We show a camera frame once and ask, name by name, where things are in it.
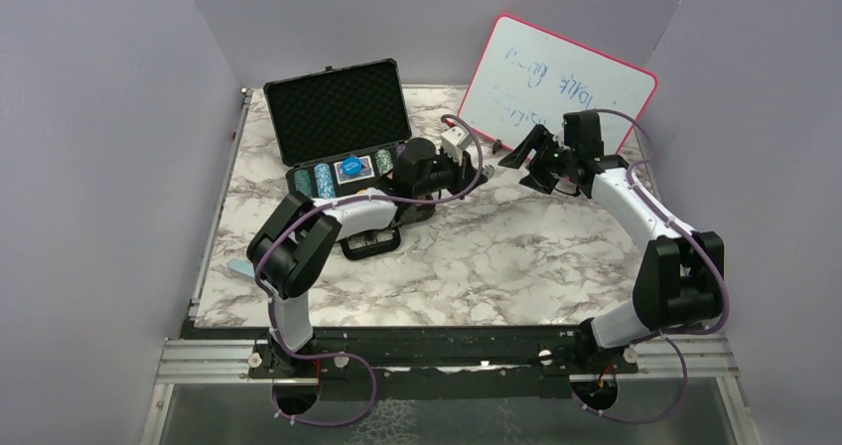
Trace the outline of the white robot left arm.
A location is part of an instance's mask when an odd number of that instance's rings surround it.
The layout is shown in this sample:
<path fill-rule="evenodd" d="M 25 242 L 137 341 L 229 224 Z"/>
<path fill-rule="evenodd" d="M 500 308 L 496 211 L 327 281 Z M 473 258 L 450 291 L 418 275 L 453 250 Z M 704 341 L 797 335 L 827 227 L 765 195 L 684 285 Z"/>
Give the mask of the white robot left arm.
<path fill-rule="evenodd" d="M 287 195 L 249 244 L 253 277 L 266 292 L 274 362 L 296 376 L 311 366 L 314 337 L 308 292 L 336 244 L 345 258 L 362 260 L 391 252 L 404 225 L 428 220 L 437 205 L 463 198 L 490 180 L 492 165 L 472 158 L 470 138 L 439 146 L 411 139 L 374 155 L 373 175 L 355 175 L 336 198 L 294 191 Z"/>

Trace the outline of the blue small blind button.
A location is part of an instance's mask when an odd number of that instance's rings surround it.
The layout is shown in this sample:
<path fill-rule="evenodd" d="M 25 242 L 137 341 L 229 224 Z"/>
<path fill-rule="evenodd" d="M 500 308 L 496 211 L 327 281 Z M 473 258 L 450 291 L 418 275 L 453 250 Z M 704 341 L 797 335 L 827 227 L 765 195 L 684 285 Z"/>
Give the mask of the blue small blind button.
<path fill-rule="evenodd" d="M 341 171 L 344 175 L 354 177 L 363 170 L 363 163 L 358 157 L 348 157 L 341 164 Z"/>

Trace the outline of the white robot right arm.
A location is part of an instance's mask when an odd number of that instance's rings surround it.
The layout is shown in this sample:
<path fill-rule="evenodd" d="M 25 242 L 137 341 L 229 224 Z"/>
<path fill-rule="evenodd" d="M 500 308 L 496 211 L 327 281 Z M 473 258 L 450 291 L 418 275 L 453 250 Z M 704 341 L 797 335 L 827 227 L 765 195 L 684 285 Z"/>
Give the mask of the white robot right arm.
<path fill-rule="evenodd" d="M 638 180 L 636 163 L 606 153 L 606 112 L 566 113 L 558 134 L 537 124 L 499 161 L 505 168 L 525 167 L 520 183 L 537 192 L 553 192 L 560 180 L 574 184 L 576 194 L 607 211 L 642 252 L 631 298 L 580 326 L 573 359 L 587 372 L 607 365 L 613 349 L 660 334 L 713 334 L 730 314 L 723 239 L 676 217 Z"/>

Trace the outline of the black poker set case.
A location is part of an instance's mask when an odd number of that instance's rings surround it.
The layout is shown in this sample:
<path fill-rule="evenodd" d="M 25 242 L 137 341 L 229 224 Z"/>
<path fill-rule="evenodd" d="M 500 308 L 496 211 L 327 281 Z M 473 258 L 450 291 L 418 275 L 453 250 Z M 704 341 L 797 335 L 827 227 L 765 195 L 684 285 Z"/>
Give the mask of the black poker set case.
<path fill-rule="evenodd" d="M 296 191 L 294 172 L 306 169 L 316 198 L 314 166 L 325 163 L 332 169 L 335 198 L 340 197 L 345 185 L 337 183 L 335 162 L 368 155 L 374 167 L 376 151 L 414 138 L 398 66 L 391 59 L 268 82 L 263 92 L 289 170 L 289 194 Z"/>

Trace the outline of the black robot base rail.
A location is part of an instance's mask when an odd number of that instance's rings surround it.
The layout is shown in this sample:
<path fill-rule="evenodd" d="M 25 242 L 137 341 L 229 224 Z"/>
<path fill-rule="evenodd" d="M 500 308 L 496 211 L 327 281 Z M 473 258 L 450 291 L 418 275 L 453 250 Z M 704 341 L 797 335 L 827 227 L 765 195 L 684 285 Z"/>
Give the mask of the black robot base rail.
<path fill-rule="evenodd" d="M 232 360 L 236 379 L 269 384 L 284 402 L 366 402 L 540 397 L 575 392 L 637 372 L 620 349 L 599 352 L 574 326 L 321 327 L 298 358 L 286 355 L 264 328 L 198 328 L 181 337 L 232 346 L 210 360 Z"/>

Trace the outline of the blue playing card deck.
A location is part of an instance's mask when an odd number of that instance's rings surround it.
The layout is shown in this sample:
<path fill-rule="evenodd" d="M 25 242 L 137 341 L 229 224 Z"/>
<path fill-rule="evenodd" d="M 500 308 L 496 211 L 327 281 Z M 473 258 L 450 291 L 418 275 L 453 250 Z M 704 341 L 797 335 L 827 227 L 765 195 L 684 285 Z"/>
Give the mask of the blue playing card deck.
<path fill-rule="evenodd" d="M 334 163 L 334 171 L 337 183 L 344 185 L 348 183 L 368 180 L 375 177 L 374 167 L 371 158 L 365 156 L 351 156 Z"/>

